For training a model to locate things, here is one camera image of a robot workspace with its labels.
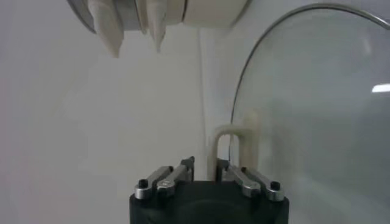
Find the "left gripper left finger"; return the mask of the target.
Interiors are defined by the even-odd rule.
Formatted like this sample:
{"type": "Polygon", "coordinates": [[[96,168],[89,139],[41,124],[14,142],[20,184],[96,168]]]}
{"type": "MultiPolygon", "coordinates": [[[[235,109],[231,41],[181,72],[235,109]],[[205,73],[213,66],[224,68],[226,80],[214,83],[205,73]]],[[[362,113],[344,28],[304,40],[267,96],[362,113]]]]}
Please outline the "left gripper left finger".
{"type": "Polygon", "coordinates": [[[160,193],[172,196],[179,182],[194,181],[194,161],[195,158],[191,156],[181,160],[176,168],[161,166],[147,178],[138,180],[134,188],[134,197],[138,200],[148,200],[160,193]]]}

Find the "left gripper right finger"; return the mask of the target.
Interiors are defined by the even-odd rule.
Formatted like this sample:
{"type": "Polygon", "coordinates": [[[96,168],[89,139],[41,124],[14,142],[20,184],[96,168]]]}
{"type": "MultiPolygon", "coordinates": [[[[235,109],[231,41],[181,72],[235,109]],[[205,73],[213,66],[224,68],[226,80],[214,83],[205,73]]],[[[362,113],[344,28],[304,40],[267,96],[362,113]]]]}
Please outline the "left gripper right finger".
{"type": "Polygon", "coordinates": [[[231,165],[224,159],[217,159],[215,180],[233,181],[248,198],[264,194],[269,201],[280,202],[285,197],[282,185],[278,181],[270,180],[255,169],[231,165]]]}

